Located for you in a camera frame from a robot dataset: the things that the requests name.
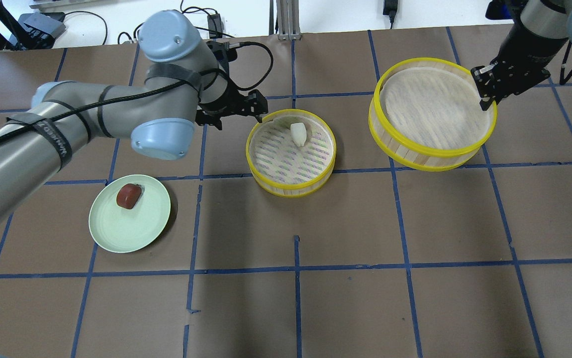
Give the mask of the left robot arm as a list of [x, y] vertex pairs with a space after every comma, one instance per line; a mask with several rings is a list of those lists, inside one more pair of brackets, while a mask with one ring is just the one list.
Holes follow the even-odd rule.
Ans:
[[0, 129], [0, 222], [65, 168], [93, 139], [122, 138], [133, 150], [161, 160], [186, 156], [197, 126], [222, 129], [226, 116], [268, 113], [255, 85], [230, 77], [234, 45], [204, 41], [178, 10], [163, 10], [140, 27], [140, 49], [152, 63], [140, 87], [45, 83], [30, 109]]

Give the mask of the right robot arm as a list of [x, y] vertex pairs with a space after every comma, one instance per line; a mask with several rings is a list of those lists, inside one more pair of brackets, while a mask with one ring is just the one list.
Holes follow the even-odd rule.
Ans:
[[[529, 0], [512, 18], [497, 56], [471, 69], [484, 111], [549, 79], [547, 65], [562, 48], [572, 49], [572, 0]], [[571, 77], [572, 69], [561, 71], [560, 84]]]

